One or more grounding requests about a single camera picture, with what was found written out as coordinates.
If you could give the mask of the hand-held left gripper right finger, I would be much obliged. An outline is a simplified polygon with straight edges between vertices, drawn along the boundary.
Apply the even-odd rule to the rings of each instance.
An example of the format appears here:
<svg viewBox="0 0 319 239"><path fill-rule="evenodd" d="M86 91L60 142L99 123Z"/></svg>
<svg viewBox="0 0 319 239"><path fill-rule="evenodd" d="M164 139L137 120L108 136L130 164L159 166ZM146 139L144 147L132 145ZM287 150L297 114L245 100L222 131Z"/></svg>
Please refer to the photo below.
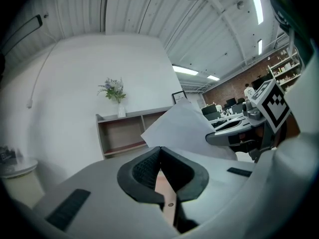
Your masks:
<svg viewBox="0 0 319 239"><path fill-rule="evenodd" d="M161 147L161 170L176 193L174 226L182 234L215 216L246 183L253 163Z"/></svg>

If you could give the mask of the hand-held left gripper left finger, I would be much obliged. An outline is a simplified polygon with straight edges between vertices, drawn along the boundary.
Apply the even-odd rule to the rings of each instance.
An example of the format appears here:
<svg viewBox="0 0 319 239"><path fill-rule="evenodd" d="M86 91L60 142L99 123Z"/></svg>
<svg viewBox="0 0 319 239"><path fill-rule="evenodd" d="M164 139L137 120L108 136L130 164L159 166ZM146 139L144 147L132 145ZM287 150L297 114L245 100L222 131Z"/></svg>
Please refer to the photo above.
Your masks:
<svg viewBox="0 0 319 239"><path fill-rule="evenodd" d="M48 191L33 211L58 239L173 239L155 191L159 147L93 163Z"/></svg>

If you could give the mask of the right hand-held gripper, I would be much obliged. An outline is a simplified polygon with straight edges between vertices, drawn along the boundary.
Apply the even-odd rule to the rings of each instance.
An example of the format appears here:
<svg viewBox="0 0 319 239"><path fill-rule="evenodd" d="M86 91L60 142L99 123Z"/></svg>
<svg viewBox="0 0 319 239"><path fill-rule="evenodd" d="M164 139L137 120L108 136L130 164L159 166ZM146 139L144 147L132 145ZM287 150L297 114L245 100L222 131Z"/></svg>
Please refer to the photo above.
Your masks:
<svg viewBox="0 0 319 239"><path fill-rule="evenodd" d="M246 119L233 119L219 125L215 132L205 136L206 142L214 146L238 146L241 134L248 133L253 127L262 128L261 142L249 151L252 160L257 162L264 151L274 147L276 134L291 113L284 95L276 80L264 81L251 99L243 103Z"/></svg>

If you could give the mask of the white A4 paper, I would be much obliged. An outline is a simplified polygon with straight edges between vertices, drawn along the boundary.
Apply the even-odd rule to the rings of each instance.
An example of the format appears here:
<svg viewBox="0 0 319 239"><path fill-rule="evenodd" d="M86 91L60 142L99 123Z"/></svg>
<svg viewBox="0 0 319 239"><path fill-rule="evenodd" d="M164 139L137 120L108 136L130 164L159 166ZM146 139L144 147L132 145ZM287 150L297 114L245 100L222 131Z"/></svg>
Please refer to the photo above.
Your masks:
<svg viewBox="0 0 319 239"><path fill-rule="evenodd" d="M204 115L188 100L172 106L141 135L148 147L164 146L204 156L237 160L237 155L226 146L207 143L207 134L215 129Z"/></svg>

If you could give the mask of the person's right forearm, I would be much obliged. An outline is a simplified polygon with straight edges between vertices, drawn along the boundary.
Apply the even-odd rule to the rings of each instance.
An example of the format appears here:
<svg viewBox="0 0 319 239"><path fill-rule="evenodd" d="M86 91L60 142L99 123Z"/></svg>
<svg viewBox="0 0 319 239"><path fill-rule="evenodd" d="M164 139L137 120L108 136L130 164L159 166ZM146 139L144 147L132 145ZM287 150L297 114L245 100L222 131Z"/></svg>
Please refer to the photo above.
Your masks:
<svg viewBox="0 0 319 239"><path fill-rule="evenodd" d="M286 129L285 139L290 139L300 134L300 128L292 113L290 113L286 119L286 126L287 126L287 129Z"/></svg>

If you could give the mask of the grey open shelf unit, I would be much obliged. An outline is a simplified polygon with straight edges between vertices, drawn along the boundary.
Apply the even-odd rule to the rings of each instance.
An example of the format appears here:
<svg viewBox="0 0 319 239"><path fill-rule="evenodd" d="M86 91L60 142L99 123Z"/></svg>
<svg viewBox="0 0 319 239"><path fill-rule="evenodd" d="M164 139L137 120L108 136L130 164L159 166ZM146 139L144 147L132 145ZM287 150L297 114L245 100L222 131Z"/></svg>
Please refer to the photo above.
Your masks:
<svg viewBox="0 0 319 239"><path fill-rule="evenodd" d="M147 147L142 134L170 107L156 108L116 115L96 114L96 126L100 148L105 159Z"/></svg>

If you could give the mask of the white storage shelf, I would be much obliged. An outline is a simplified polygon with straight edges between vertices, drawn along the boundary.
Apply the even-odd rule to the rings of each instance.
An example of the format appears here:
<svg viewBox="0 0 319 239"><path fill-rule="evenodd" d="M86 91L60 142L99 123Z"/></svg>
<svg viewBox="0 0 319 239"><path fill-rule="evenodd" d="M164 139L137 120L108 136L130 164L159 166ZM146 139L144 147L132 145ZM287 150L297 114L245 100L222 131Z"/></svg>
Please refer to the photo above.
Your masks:
<svg viewBox="0 0 319 239"><path fill-rule="evenodd" d="M302 64L297 49L294 48L291 55L288 54L288 48L280 50L270 59L268 71L287 93L302 73Z"/></svg>

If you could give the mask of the black device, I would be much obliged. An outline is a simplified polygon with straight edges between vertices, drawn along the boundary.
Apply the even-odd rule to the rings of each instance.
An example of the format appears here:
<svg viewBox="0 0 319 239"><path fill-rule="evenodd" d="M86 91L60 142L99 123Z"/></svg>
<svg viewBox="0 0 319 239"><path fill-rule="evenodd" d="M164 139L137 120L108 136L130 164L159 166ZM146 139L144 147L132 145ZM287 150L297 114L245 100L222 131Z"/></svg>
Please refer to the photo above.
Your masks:
<svg viewBox="0 0 319 239"><path fill-rule="evenodd" d="M0 146L0 164L5 164L8 160L22 158L20 150L9 149L8 146Z"/></svg>

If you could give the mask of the flower bouquet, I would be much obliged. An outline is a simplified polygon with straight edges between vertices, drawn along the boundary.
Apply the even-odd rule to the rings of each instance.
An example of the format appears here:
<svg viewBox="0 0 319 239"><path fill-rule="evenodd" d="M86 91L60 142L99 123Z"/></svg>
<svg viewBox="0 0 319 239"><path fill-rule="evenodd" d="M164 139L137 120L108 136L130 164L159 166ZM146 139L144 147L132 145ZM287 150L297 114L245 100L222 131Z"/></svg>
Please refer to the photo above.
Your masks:
<svg viewBox="0 0 319 239"><path fill-rule="evenodd" d="M122 100L126 97L126 94L124 94L124 84L122 78L119 80L113 80L111 78L107 78L103 85L98 85L99 90L97 92L97 95L99 95L101 92L105 92L105 97L109 100L114 100L118 104L122 102Z"/></svg>

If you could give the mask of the black picture frame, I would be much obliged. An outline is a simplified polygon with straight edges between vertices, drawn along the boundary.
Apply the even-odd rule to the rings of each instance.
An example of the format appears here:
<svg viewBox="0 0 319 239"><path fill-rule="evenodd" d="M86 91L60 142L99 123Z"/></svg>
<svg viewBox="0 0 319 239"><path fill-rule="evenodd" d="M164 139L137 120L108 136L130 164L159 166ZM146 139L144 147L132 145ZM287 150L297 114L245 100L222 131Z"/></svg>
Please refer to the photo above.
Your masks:
<svg viewBox="0 0 319 239"><path fill-rule="evenodd" d="M173 98L174 104L177 104L178 102L180 102L180 101L182 101L184 99L187 100L187 96L186 96L184 90L172 93L172 98Z"/></svg>

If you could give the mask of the black wall bar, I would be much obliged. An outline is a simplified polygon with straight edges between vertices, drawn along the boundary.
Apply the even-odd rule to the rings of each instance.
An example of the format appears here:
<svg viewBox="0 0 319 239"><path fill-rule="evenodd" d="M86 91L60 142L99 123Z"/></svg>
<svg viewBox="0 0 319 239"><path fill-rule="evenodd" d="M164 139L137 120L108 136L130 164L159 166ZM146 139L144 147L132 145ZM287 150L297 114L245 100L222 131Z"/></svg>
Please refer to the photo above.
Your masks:
<svg viewBox="0 0 319 239"><path fill-rule="evenodd" d="M42 18L39 14L28 20L13 34L5 39L4 43L0 46L1 54L6 56L20 41L41 28L42 25Z"/></svg>

